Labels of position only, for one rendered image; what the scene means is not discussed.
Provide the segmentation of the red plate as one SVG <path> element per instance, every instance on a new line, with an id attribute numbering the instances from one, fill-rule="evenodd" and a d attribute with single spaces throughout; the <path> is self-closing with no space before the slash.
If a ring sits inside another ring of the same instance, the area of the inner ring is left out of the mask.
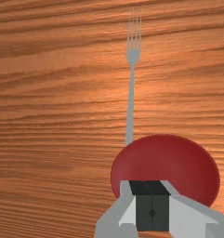
<path id="1" fill-rule="evenodd" d="M 190 139 L 157 134 L 137 139 L 116 156 L 111 171 L 115 196 L 122 180 L 167 180 L 182 195 L 210 206 L 217 199 L 220 175 L 213 157 Z"/>

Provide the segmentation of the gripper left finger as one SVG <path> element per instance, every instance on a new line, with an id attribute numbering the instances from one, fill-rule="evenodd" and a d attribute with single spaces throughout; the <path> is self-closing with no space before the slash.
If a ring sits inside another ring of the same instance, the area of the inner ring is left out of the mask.
<path id="1" fill-rule="evenodd" d="M 120 182 L 120 196 L 97 221 L 94 238 L 138 238 L 136 197 L 128 180 Z"/>

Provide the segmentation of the grey metal fork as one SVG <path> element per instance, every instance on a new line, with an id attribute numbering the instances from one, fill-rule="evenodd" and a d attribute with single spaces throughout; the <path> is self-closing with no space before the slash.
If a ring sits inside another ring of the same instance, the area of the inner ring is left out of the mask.
<path id="1" fill-rule="evenodd" d="M 126 110 L 125 146 L 134 138 L 134 85 L 135 67 L 139 61 L 141 51 L 141 17 L 134 14 L 134 9 L 129 9 L 128 35 L 126 39 L 126 60 L 130 66 L 130 80 L 128 90 L 128 103 Z"/>

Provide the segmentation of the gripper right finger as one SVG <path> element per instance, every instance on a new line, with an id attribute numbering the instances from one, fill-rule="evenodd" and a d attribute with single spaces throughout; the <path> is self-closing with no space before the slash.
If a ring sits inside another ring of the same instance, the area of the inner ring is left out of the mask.
<path id="1" fill-rule="evenodd" d="M 173 238 L 224 238 L 224 215 L 181 195 L 168 180 L 130 180 L 138 231 Z"/>

